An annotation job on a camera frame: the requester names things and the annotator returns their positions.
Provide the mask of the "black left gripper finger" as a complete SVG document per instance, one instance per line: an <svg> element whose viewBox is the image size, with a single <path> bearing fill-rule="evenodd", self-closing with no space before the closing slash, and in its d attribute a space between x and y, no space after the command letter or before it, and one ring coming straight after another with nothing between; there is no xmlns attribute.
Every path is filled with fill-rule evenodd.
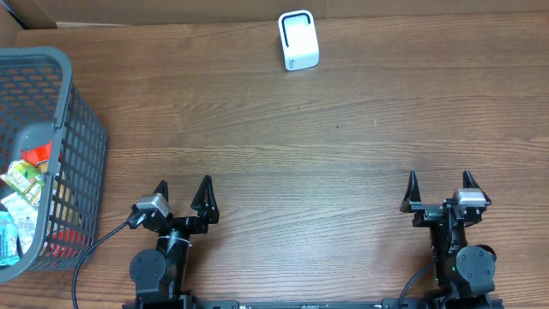
<svg viewBox="0 0 549 309"><path fill-rule="evenodd" d="M157 187L155 188L154 194L160 194L168 203L169 202L168 183L165 180L161 180L157 185Z"/></svg>
<svg viewBox="0 0 549 309"><path fill-rule="evenodd" d="M214 197L213 181L209 175L202 179L190 207L207 224L217 224L219 222L220 212Z"/></svg>

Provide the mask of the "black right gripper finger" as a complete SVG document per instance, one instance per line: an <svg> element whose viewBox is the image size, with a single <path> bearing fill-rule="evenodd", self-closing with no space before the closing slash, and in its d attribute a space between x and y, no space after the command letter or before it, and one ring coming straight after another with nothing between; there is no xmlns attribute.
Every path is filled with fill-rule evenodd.
<svg viewBox="0 0 549 309"><path fill-rule="evenodd" d="M417 174L414 170L409 173L407 191L402 200L400 211L402 213L411 213L421 205L421 196L419 191L419 184L417 180Z"/></svg>
<svg viewBox="0 0 549 309"><path fill-rule="evenodd" d="M486 200L485 205L489 206L492 204L492 200L486 195L486 193L480 188L477 182L474 179L474 176L468 169L465 169L462 174L463 187L468 189L480 189Z"/></svg>

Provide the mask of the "orange spaghetti pack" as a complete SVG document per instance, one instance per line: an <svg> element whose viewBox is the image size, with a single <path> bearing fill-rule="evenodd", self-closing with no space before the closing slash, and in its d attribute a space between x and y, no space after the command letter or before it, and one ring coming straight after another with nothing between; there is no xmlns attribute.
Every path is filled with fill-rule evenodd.
<svg viewBox="0 0 549 309"><path fill-rule="evenodd" d="M41 173L46 173L49 166L49 159L51 158L51 146L52 141L49 141L37 148L22 150L21 158L25 162L33 165Z"/></svg>

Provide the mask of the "white tube gold cap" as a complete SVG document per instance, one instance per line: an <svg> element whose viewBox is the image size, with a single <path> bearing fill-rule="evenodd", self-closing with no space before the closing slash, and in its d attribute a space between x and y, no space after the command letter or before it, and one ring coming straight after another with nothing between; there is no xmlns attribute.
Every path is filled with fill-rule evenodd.
<svg viewBox="0 0 549 309"><path fill-rule="evenodd" d="M30 249L37 225L38 209L31 206L17 193L12 193L1 201L8 210L17 228L21 252L26 254Z"/></svg>

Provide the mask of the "green snack pouch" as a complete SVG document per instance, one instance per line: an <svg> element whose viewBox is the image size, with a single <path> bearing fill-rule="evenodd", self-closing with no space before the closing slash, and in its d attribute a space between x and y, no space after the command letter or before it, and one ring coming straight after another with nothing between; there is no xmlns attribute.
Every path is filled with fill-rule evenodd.
<svg viewBox="0 0 549 309"><path fill-rule="evenodd" d="M44 177L39 169L24 161L13 161L6 173L1 175L2 181L28 204L39 207L41 191L45 185Z"/></svg>

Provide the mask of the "teal tissue wipes pack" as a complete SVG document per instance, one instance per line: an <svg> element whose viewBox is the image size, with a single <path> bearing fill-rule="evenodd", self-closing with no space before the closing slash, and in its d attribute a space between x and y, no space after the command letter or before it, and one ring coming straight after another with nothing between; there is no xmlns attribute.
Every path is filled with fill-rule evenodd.
<svg viewBox="0 0 549 309"><path fill-rule="evenodd" d="M11 266L19 260L18 232L8 212L1 212L1 266Z"/></svg>

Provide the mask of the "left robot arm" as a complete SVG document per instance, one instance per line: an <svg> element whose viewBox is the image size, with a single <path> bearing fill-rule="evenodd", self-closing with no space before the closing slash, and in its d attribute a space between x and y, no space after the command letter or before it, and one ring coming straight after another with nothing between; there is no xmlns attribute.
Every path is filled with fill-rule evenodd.
<svg viewBox="0 0 549 309"><path fill-rule="evenodd" d="M190 205L195 215L176 217L168 199L168 184L162 180L153 193L131 206L129 227L155 232L157 240L154 249L138 252L130 263L136 298L127 308L188 308L194 302L182 290L182 283L192 247L190 237L206 233L220 219L213 181L208 175L202 179Z"/></svg>

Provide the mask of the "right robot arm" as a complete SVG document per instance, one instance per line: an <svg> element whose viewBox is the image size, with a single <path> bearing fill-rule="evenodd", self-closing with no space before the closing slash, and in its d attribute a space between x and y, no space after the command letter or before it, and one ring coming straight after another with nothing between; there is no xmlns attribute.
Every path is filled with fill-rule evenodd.
<svg viewBox="0 0 549 309"><path fill-rule="evenodd" d="M495 251L488 245L470 245L466 237L466 228L482 221L492 201L468 170L462 181L452 197L426 204L421 201L416 172L411 171L400 207L402 213L413 214L414 227L430 230L436 282L441 288L433 304L440 308L460 300L484 299L495 289Z"/></svg>

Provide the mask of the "white barcode scanner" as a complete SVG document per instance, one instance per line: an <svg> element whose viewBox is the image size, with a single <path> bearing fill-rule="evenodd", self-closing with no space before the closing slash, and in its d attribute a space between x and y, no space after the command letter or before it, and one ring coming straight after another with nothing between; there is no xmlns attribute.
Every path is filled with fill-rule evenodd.
<svg viewBox="0 0 549 309"><path fill-rule="evenodd" d="M320 60L317 31L312 13L301 9L278 19L284 66L287 71L315 67Z"/></svg>

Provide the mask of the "grey plastic mesh basket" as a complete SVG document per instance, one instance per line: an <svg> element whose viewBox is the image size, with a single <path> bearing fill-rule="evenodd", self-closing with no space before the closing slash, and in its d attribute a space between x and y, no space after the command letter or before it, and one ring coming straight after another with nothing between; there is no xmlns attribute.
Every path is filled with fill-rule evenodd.
<svg viewBox="0 0 549 309"><path fill-rule="evenodd" d="M21 151L51 145L33 242L2 282L23 272L76 267L97 239L109 149L105 126L53 47L1 50L1 170Z"/></svg>

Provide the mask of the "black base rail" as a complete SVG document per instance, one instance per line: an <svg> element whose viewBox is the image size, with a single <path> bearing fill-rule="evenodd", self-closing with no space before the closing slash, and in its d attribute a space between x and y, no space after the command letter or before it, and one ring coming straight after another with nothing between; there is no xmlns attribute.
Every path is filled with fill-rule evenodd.
<svg viewBox="0 0 549 309"><path fill-rule="evenodd" d="M191 308L191 309L420 309L429 308L420 298L405 299L398 306L397 298L379 301L336 301L336 302L248 302L236 300L199 300L196 296L184 296L180 300L143 304L137 300L122 304L123 309L138 308Z"/></svg>

